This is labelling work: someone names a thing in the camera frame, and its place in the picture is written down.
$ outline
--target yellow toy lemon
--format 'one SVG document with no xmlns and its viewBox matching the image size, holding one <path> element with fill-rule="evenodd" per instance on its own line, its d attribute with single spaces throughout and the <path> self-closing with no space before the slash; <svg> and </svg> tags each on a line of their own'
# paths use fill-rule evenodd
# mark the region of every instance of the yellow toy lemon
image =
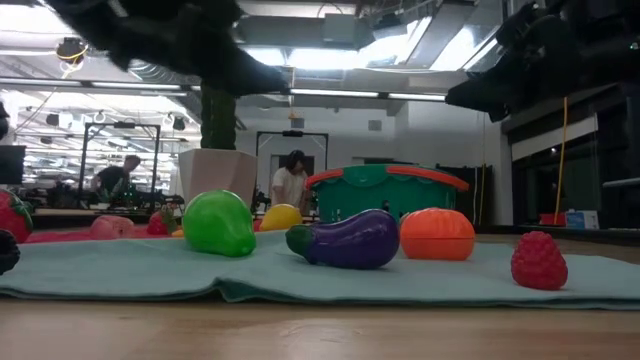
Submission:
<svg viewBox="0 0 640 360">
<path fill-rule="evenodd" d="M 289 204 L 274 205 L 264 214 L 260 231 L 289 230 L 293 225 L 302 224 L 302 214 Z"/>
</svg>

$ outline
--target green plastic basket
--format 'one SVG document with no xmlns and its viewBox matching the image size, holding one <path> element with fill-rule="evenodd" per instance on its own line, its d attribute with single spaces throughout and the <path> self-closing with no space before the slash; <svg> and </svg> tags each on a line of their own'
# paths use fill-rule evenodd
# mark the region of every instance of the green plastic basket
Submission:
<svg viewBox="0 0 640 360">
<path fill-rule="evenodd" d="M 469 184 L 439 170 L 406 165 L 360 165 L 329 170 L 307 180 L 318 197 L 320 221 L 333 223 L 368 209 L 402 214 L 430 207 L 453 209 Z"/>
</svg>

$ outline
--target woman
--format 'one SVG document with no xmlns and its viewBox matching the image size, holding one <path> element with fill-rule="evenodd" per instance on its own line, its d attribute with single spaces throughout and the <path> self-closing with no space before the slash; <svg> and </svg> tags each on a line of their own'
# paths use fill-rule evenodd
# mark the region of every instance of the woman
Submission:
<svg viewBox="0 0 640 360">
<path fill-rule="evenodd" d="M 271 182 L 271 205 L 289 204 L 304 211 L 307 205 L 304 171 L 304 153 L 300 150 L 292 151 L 287 157 L 285 167 L 273 174 Z"/>
</svg>

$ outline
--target red toy raspberry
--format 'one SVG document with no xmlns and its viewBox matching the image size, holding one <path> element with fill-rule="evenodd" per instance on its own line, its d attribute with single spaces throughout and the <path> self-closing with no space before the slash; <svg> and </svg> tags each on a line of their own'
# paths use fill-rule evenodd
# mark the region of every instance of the red toy raspberry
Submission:
<svg viewBox="0 0 640 360">
<path fill-rule="evenodd" d="M 560 290 L 569 270 L 551 235 L 534 231 L 522 235 L 511 257 L 511 275 L 524 287 Z"/>
</svg>

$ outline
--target computer monitor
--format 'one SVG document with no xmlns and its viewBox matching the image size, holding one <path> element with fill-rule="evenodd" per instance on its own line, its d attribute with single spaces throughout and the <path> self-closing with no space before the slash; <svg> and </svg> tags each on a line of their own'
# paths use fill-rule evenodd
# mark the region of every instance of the computer monitor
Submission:
<svg viewBox="0 0 640 360">
<path fill-rule="evenodd" d="M 21 185 L 26 146 L 0 145 L 0 184 Z"/>
</svg>

